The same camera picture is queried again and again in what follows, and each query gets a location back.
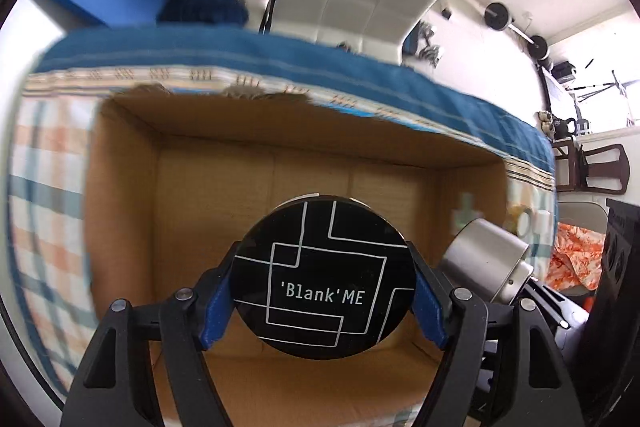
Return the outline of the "silver metal cup with strainer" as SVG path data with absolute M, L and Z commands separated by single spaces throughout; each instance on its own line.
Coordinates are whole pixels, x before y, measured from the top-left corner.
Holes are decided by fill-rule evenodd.
M 525 260 L 528 251 L 518 237 L 477 218 L 456 235 L 438 267 L 451 283 L 488 303 L 510 305 L 533 275 L 533 265 Z

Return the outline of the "black round ME tin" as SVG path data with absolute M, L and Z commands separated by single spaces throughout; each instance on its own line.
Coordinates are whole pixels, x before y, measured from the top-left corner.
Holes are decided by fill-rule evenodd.
M 230 291 L 245 325 L 271 348 L 337 360 L 397 329 L 416 269 L 404 236 L 370 207 L 312 196 L 277 207 L 246 233 Z

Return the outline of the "small white cylinder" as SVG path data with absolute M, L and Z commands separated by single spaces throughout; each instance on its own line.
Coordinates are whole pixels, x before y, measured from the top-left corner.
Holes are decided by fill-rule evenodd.
M 544 235 L 553 231 L 553 215 L 549 210 L 536 210 L 533 213 L 533 232 Z

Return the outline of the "clear tape roll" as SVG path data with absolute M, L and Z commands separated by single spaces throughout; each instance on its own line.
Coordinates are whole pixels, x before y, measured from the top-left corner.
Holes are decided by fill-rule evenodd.
M 512 205 L 506 210 L 503 228 L 522 239 L 532 229 L 533 220 L 533 210 L 524 205 Z

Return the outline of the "orange patterned cloth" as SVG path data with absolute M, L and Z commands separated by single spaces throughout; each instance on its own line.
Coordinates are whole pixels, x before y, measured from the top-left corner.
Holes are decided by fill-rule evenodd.
M 602 273 L 604 242 L 603 233 L 560 222 L 544 283 L 556 291 L 577 286 L 595 291 Z

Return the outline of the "open cardboard box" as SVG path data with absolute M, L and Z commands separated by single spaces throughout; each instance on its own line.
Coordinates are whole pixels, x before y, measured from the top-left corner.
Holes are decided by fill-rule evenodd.
M 435 263 L 496 155 L 296 96 L 140 88 L 96 111 L 84 192 L 103 317 L 66 426 L 461 426 L 489 311 Z

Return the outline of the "dark wooden chair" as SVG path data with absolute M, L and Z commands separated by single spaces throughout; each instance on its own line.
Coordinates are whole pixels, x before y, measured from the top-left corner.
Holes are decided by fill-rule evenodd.
M 585 150 L 574 136 L 552 142 L 559 193 L 623 195 L 630 180 L 625 147 L 616 143 Z

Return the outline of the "plaid tablecloth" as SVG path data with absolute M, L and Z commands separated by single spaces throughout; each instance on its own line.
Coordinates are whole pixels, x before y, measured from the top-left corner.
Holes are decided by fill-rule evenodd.
M 472 145 L 506 166 L 506 209 L 549 210 L 553 231 L 521 240 L 532 277 L 555 231 L 554 161 L 546 138 L 491 103 L 414 70 L 339 48 L 243 29 L 198 25 L 74 31 L 35 60 L 18 87 L 6 166 L 6 257 L 28 345 L 61 413 L 103 314 L 93 299 L 84 192 L 100 104 L 134 89 L 231 98 L 296 96 L 312 105 L 382 119 Z M 454 206 L 451 241 L 480 203 Z M 503 228 L 501 223 L 492 223 Z M 458 286 L 446 280 L 452 287 Z M 417 426 L 412 405 L 341 426 Z

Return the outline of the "short barbell on floor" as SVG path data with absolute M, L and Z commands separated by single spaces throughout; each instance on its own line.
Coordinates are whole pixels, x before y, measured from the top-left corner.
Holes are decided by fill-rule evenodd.
M 495 31 L 510 29 L 515 35 L 525 40 L 527 53 L 535 61 L 544 61 L 549 57 L 548 42 L 540 35 L 526 34 L 524 30 L 516 27 L 509 9 L 501 2 L 489 3 L 484 11 L 484 22 L 487 27 Z

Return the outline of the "dark blue knitted cloth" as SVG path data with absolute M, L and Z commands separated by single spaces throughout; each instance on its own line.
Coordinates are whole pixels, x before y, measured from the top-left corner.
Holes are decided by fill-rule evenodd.
M 244 0 L 166 0 L 156 21 L 244 27 L 249 18 Z

